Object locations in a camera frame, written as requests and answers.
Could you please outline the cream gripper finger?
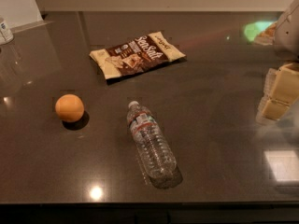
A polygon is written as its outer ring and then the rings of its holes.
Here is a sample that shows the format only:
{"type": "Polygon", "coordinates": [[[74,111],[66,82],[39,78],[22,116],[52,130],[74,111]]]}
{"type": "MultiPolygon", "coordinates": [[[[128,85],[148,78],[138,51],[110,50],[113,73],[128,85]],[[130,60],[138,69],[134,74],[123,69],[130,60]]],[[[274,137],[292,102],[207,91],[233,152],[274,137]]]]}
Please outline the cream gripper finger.
{"type": "Polygon", "coordinates": [[[256,121],[260,124],[274,124],[289,110],[288,106],[264,96],[258,106],[256,121]]]}
{"type": "Polygon", "coordinates": [[[299,98],[299,63],[284,63],[279,69],[270,68],[263,92],[272,101],[292,105],[299,98]]]}

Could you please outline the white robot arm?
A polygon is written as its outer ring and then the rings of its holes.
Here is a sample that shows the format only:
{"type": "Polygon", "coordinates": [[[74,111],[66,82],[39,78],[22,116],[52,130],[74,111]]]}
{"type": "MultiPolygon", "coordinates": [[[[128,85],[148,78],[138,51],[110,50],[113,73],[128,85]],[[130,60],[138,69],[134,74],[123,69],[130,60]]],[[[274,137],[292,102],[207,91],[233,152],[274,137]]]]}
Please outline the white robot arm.
{"type": "Polygon", "coordinates": [[[293,0],[277,23],[258,35],[259,42],[266,36],[273,39],[274,51],[284,64],[266,74],[256,115],[262,125],[279,121],[299,98],[299,0],[293,0]]]}

